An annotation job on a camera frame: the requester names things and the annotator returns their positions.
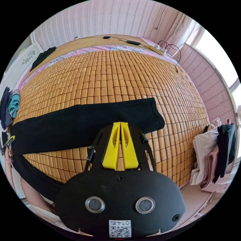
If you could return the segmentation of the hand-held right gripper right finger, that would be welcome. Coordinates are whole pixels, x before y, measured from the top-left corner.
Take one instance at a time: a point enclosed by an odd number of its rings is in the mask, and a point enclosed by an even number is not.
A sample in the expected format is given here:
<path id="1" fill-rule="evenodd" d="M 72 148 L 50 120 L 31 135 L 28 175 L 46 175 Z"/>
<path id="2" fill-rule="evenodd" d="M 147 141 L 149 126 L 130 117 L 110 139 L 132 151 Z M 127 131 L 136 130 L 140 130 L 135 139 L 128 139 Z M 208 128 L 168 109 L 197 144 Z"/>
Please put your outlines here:
<path id="1" fill-rule="evenodd" d="M 120 123 L 122 158 L 125 170 L 138 170 L 138 146 L 140 144 L 140 133 L 134 126 L 127 122 Z"/>

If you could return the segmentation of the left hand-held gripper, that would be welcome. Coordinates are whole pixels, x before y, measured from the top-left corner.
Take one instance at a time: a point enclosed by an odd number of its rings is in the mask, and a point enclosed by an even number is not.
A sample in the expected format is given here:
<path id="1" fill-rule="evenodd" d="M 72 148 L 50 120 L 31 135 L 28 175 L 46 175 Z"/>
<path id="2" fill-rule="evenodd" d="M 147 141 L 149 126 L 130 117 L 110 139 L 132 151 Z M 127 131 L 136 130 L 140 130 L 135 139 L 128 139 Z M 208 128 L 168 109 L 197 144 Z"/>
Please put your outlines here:
<path id="1" fill-rule="evenodd" d="M 5 154 L 6 147 L 10 150 L 9 145 L 13 143 L 14 139 L 15 139 L 14 135 L 10 137 L 10 134 L 8 132 L 2 132 L 2 135 L 0 138 L 0 140 L 2 141 L 2 144 L 0 144 L 0 151 L 2 156 L 4 156 Z"/>

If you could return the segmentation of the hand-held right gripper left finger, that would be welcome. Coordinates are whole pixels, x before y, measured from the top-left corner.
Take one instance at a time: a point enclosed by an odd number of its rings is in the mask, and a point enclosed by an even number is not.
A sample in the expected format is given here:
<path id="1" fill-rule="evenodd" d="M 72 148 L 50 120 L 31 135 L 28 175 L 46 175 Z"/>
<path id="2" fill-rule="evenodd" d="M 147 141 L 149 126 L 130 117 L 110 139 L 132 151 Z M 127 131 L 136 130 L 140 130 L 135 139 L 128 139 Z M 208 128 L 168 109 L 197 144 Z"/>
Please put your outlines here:
<path id="1" fill-rule="evenodd" d="M 105 169 L 117 170 L 119 145 L 120 145 L 121 123 L 115 122 L 112 125 L 106 152 L 103 158 L 102 166 Z"/>

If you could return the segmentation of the person's left hand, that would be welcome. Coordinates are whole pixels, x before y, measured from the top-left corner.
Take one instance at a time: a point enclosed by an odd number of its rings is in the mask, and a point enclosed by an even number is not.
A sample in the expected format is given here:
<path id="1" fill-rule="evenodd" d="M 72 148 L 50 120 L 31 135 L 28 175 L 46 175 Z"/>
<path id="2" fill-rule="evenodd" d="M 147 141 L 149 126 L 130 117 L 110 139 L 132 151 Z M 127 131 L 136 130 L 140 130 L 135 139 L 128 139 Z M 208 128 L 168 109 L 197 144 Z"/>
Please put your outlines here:
<path id="1" fill-rule="evenodd" d="M 6 146 L 5 148 L 5 161 L 8 162 L 9 164 L 13 163 L 12 153 L 8 146 Z"/>

